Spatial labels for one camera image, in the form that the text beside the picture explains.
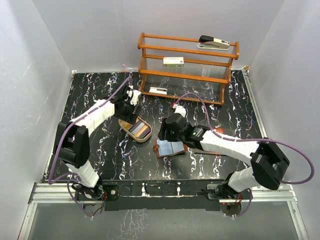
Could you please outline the brown leather card holder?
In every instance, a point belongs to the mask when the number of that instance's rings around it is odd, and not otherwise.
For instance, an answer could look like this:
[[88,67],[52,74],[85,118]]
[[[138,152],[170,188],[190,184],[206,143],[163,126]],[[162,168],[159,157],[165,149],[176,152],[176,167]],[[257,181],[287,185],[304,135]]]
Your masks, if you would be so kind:
[[158,158],[170,157],[185,153],[188,147],[182,142],[170,142],[167,140],[155,140],[153,151],[156,153]]

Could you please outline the beige oval card tray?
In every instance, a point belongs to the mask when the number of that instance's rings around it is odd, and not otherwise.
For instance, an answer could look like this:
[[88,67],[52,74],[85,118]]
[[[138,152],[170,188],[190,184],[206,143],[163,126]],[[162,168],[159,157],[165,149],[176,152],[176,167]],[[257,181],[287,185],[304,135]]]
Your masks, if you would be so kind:
[[146,142],[152,136],[152,127],[141,117],[137,117],[135,124],[119,119],[118,124],[131,138],[138,143]]

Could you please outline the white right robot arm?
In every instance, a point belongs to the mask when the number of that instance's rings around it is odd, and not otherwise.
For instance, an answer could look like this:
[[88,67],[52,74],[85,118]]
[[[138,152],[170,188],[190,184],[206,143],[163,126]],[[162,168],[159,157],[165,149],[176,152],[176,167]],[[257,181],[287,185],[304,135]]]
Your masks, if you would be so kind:
[[270,140],[243,140],[219,135],[209,127],[192,126],[179,113],[164,118],[158,133],[160,140],[181,142],[191,149],[215,152],[240,160],[248,168],[230,173],[222,184],[206,189],[211,195],[233,199],[242,191],[262,186],[277,190],[290,165],[282,150]]

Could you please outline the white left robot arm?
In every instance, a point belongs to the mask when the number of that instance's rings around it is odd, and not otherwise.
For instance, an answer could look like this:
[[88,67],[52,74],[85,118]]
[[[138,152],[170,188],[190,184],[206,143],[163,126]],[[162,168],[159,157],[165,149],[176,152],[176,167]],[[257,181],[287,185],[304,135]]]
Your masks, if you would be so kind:
[[112,116],[134,124],[140,110],[140,97],[140,91],[126,90],[110,100],[99,99],[85,113],[57,126],[53,162],[64,162],[79,177],[79,183],[86,187],[86,194],[93,200],[103,195],[104,188],[98,184],[100,177],[89,161],[90,135]]

